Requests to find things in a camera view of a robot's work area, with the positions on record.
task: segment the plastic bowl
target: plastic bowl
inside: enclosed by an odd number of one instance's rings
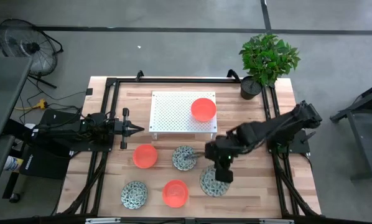
[[[207,122],[216,115],[216,105],[207,98],[197,99],[192,104],[192,115],[197,121]]]
[[[171,208],[182,207],[188,199],[186,184],[181,180],[171,180],[162,191],[162,199]]]
[[[153,146],[143,144],[135,149],[133,160],[137,167],[147,169],[156,163],[157,156],[157,150]]]

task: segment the white perforated platform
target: white perforated platform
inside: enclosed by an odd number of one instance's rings
[[[149,132],[156,139],[160,133],[217,132],[216,115],[211,121],[200,122],[192,116],[192,103],[199,98],[215,101],[212,91],[153,91]]]

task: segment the butcher block tabletop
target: butcher block tabletop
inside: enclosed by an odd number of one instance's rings
[[[89,88],[93,94],[86,96],[82,113],[100,112],[107,77],[91,77]],[[121,136],[116,136],[113,150],[108,155],[103,190],[98,215],[101,217],[198,217],[198,218],[279,218],[281,211],[277,195],[272,158],[266,145],[253,152],[235,158],[231,165],[234,181],[222,197],[209,197],[200,188],[200,174],[213,162],[198,158],[196,166],[189,171],[177,170],[172,165],[172,153],[179,146],[192,146],[204,151],[210,140],[209,134],[160,134],[153,140],[149,134],[152,91],[214,91],[216,93],[218,134],[243,122],[265,121],[261,94],[252,100],[240,97],[240,84],[227,83],[121,83],[116,116],[121,117],[123,108],[129,108],[129,120],[145,128],[128,138],[128,148],[120,149]],[[291,81],[280,78],[276,82],[280,113],[295,106]],[[113,88],[108,99],[110,110]],[[271,116],[274,117],[271,94],[267,97]],[[140,169],[133,163],[133,152],[141,144],[152,144],[158,152],[153,167]],[[76,199],[85,186],[91,152],[81,152],[71,159],[57,212],[62,212]],[[294,185],[301,196],[317,213],[320,213],[314,178],[309,162],[299,154],[289,156]],[[162,189],[170,180],[186,183],[189,197],[181,208],[170,208],[162,199]],[[130,210],[121,203],[121,191],[130,181],[146,184],[147,202],[139,209]],[[291,211],[289,192],[284,186],[288,210]],[[88,211],[93,205],[95,187],[91,190]]]

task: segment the speckled plate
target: speckled plate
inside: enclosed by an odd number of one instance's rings
[[[190,170],[196,163],[197,158],[186,158],[188,155],[194,153],[194,149],[190,146],[180,146],[178,147],[172,155],[172,163],[178,170]]]
[[[215,168],[212,165],[204,169],[201,173],[200,186],[208,196],[219,197],[226,194],[230,184],[215,180]]]
[[[147,187],[140,181],[129,182],[121,192],[121,202],[126,208],[137,209],[147,200]]]

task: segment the desk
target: desk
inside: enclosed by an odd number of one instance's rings
[[[89,88],[93,94],[85,98],[83,114],[99,112],[107,77],[91,77]],[[172,165],[172,153],[181,145],[192,146],[203,151],[209,134],[162,134],[152,140],[148,133],[152,91],[215,91],[218,119],[218,134],[247,121],[265,121],[262,96],[252,100],[240,97],[239,84],[217,83],[122,83],[119,88],[116,114],[122,108],[130,110],[129,119],[146,130],[128,139],[128,149],[120,150],[121,136],[116,136],[114,148],[109,153],[99,216],[116,217],[215,217],[215,218],[256,218],[281,217],[273,163],[263,145],[252,153],[236,158],[231,165],[235,179],[225,196],[206,196],[200,188],[201,171],[213,164],[207,159],[198,159],[190,171],[181,172]],[[286,113],[295,106],[291,81],[281,78],[276,82],[280,113]],[[111,90],[108,105],[111,104]],[[272,99],[269,107],[273,109]],[[140,144],[152,144],[158,150],[158,160],[153,168],[142,170],[133,164],[132,154]],[[81,152],[69,164],[58,204],[58,212],[64,211],[80,193],[86,182],[90,163],[90,152]],[[305,201],[317,213],[320,207],[309,163],[298,154],[290,155],[294,184]],[[189,199],[182,208],[170,208],[162,201],[162,188],[172,180],[184,181],[189,189]],[[121,190],[128,182],[139,180],[147,185],[149,198],[138,210],[129,210],[121,205]],[[291,210],[288,191],[285,190],[287,207]],[[95,195],[92,189],[90,205]]]
[[[0,57],[0,135],[8,134],[0,137],[0,176],[14,142],[14,137],[9,135],[23,133],[21,130],[27,129],[9,117],[26,82],[31,63],[30,58]]]

